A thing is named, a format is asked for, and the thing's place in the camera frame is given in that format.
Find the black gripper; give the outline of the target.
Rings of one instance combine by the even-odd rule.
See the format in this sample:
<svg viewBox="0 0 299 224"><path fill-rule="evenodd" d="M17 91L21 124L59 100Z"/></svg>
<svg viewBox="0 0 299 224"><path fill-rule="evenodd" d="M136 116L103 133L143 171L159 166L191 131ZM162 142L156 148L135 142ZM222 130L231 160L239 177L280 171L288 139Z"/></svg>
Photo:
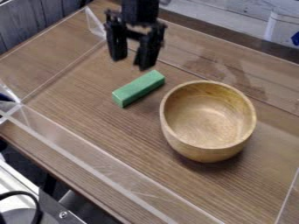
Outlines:
<svg viewBox="0 0 299 224"><path fill-rule="evenodd" d="M106 10L107 45L114 61L127 57L127 39L139 47L135 65L144 71L155 65L164 43L167 25L158 20L159 0L122 0L120 10Z"/></svg>

